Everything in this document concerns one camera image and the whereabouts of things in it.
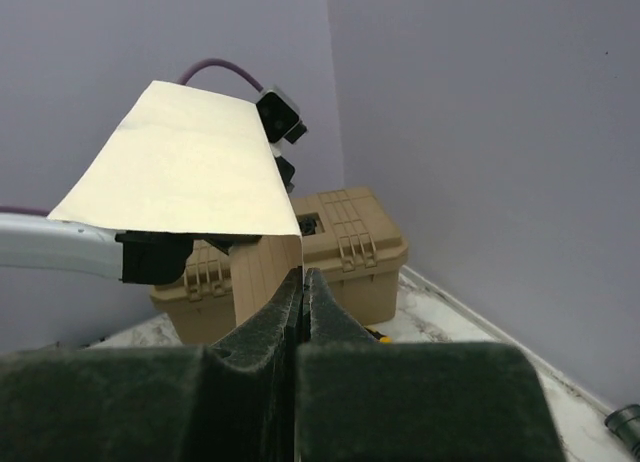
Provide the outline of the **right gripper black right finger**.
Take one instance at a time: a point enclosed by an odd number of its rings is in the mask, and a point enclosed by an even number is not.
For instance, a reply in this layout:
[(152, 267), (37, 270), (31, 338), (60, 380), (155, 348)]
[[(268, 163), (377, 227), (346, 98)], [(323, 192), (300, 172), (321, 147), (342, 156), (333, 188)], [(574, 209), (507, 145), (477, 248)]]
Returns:
[(335, 299), (319, 269), (305, 274), (302, 298), (302, 343), (367, 343), (379, 341)]

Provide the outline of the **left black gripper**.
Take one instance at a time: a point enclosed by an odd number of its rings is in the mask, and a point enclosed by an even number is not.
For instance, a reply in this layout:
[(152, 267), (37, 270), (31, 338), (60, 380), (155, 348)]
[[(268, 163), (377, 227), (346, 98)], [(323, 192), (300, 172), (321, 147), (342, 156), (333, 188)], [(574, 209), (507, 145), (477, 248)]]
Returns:
[[(295, 175), (295, 167), (283, 156), (276, 157), (275, 162), (285, 190), (290, 194), (294, 189), (292, 180)], [(204, 241), (228, 255), (232, 247), (255, 244), (261, 238), (261, 235), (214, 235), (206, 237)]]

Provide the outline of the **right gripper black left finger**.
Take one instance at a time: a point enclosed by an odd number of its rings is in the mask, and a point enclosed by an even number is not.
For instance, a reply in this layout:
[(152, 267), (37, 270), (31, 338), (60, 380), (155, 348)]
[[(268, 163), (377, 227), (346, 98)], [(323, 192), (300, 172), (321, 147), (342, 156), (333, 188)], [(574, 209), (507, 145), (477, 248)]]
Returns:
[(234, 371), (260, 373), (288, 345), (296, 347), (301, 328), (304, 273), (291, 269), (271, 299), (253, 316), (212, 345), (212, 353)]

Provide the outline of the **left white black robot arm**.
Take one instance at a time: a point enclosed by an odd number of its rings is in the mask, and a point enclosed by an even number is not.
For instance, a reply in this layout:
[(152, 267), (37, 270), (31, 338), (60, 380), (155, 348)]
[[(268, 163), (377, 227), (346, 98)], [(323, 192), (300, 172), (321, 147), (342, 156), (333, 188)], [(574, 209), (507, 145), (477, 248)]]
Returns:
[(241, 256), (265, 247), (272, 237), (283, 245), (277, 252), (286, 259), (284, 269), (300, 268), (301, 235), (285, 197), (293, 187), (295, 168), (282, 156), (275, 164), (282, 190), (269, 188), (262, 198), (254, 179), (243, 188), (228, 176), (226, 188), (217, 194), (163, 198), (152, 212), (158, 219), (142, 229), (108, 229), (4, 208), (1, 264), (87, 273), (125, 284), (167, 285), (182, 275), (197, 240)]

